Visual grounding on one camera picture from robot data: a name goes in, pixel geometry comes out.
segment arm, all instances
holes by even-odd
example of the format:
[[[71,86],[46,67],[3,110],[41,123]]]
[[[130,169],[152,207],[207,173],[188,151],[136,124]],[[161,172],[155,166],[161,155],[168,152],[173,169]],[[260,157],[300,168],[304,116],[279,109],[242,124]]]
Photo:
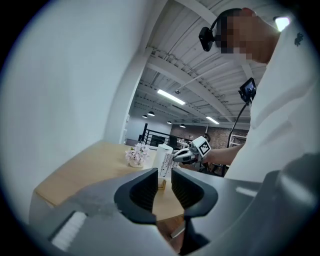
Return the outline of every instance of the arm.
[[[222,149],[212,149],[203,159],[204,163],[210,162],[220,165],[231,165],[235,159],[239,150],[244,146],[244,144],[222,148]]]

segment fluorescent light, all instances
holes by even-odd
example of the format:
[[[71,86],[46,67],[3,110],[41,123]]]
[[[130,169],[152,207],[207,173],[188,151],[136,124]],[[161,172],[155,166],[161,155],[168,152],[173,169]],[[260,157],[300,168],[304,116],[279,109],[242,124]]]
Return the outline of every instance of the fluorescent light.
[[[279,17],[275,19],[275,24],[278,27],[278,30],[282,31],[290,24],[290,20],[287,17]]]
[[[185,102],[182,101],[181,99],[178,99],[177,97],[175,97],[175,96],[173,96],[173,95],[171,95],[171,94],[169,94],[169,93],[167,93],[167,92],[165,92],[163,90],[158,90],[158,94],[161,94],[161,95],[163,95],[163,96],[165,96],[165,97],[167,97],[167,98],[169,98],[169,99],[171,99],[171,100],[173,100],[173,101],[175,101],[175,102],[177,102],[177,103],[179,103],[181,105],[185,104]]]
[[[206,118],[209,119],[211,122],[214,122],[216,125],[219,124],[216,120],[214,120],[214,119],[211,118],[210,116],[207,116]]]

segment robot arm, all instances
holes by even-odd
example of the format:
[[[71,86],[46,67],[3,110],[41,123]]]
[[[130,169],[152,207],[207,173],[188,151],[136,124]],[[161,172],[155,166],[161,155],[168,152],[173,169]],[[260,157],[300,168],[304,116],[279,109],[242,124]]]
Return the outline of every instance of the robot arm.
[[[211,150],[208,141],[200,136],[193,140],[188,148],[183,148],[174,154],[174,162],[195,163],[202,160]]]

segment person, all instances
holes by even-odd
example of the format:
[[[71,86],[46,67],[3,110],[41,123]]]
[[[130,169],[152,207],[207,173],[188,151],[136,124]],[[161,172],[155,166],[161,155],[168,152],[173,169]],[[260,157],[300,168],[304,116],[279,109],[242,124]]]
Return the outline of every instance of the person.
[[[221,52],[267,66],[250,108],[245,144],[212,149],[204,162],[230,165],[225,178],[262,182],[268,172],[320,152],[318,54],[301,25],[293,20],[279,32],[243,8],[226,11],[219,30]]]

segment white pot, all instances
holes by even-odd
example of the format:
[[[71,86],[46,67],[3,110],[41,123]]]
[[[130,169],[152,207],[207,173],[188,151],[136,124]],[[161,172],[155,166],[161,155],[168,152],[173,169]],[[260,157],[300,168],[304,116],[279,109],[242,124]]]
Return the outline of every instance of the white pot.
[[[141,167],[144,167],[144,162],[141,162],[140,164],[135,164],[135,161],[134,161],[134,160],[130,160],[129,165],[130,165],[131,167],[141,168]]]

